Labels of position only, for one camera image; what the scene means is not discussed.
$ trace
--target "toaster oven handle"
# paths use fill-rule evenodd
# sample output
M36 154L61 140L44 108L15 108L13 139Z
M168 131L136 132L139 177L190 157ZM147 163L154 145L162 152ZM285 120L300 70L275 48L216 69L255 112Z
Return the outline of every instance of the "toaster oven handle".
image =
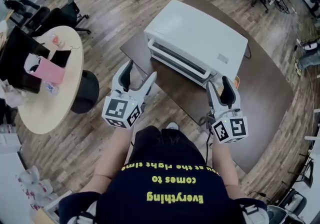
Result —
M183 63L182 61L178 60L175 57L172 57L171 55L167 54L166 52L154 47L154 39L150 39L150 41L148 42L148 47L152 50L157 52L158 54L161 54L163 56L165 56L167 59L178 63L180 66L184 67L186 70L189 70L190 72L194 73L195 75L197 75L198 77L202 78L202 79L207 79L210 75L210 70L206 70L204 74L200 73L199 71L195 70L194 68L190 67L189 65L186 65L185 63Z

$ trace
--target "black t-shirt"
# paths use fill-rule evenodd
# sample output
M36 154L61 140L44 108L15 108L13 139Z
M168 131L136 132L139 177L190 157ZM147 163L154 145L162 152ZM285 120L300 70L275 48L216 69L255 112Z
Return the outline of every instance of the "black t-shirt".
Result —
M228 197L222 178L193 148L157 145L126 164L104 194L72 194L59 204L60 223L97 201L96 223L241 224L240 205L267 206Z

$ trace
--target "wooden floor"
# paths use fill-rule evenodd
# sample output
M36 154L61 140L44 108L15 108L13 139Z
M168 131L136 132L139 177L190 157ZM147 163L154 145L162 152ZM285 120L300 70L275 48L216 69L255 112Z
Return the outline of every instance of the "wooden floor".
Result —
M47 0L44 4L52 9L63 6L66 1ZM81 37L85 49L84 69L94 72L99 80L98 104L87 114L70 112L59 127L44 135L32 134L17 119L26 165L36 165L41 178L50 179L58 194L67 189L78 191L83 187L93 173L103 143L108 145L113 129L104 123L101 112L104 97L110 92L112 76L127 60L119 47L142 25L148 24L170 0L75 1L82 14L90 15L79 27L92 30L90 36L85 33ZM285 190L281 181L291 183L296 178L288 171L301 167L304 158L299 153L306 154L308 151L309 144L303 138L312 134L313 92L314 106L319 106L320 89L316 69L309 69L311 79L306 71L302 77L298 77L294 69L293 48L296 38L311 39L316 36L311 15L301 0L285 0L291 14L280 13L274 7L265 14L261 4L251 7L251 0L208 1L226 12L260 43L292 86L293 103L260 161L249 174L237 168L241 187L247 194L263 192L276 200ZM137 71L133 78L135 83L140 80ZM163 128L171 121L178 123L205 154L206 134L155 86L137 129L147 125Z

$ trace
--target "round table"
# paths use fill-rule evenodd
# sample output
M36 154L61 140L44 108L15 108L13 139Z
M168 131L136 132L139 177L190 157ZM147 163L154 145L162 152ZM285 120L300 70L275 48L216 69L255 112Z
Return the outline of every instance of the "round table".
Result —
M65 44L58 49L52 43L55 34ZM19 106L19 113L25 126L35 134L45 134L57 127L67 116L76 98L83 74L84 49L78 33L68 26L57 26L38 37L37 41L50 50L49 60L56 50L71 50L65 66L63 81L58 85L57 95L51 94L42 81L38 94L26 92L27 102Z

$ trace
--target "dark wooden table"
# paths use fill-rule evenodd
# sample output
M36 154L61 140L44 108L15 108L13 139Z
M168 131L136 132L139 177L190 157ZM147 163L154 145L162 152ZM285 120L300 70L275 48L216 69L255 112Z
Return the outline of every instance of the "dark wooden table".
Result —
M247 116L249 137L229 144L233 160L248 173L272 141L293 100L286 78L263 48L232 18L206 0L184 3L216 18L248 39L246 56L238 71L243 115ZM145 27L120 49L147 75L157 71L156 84L197 124L210 110L206 90L185 76L151 59L144 38Z

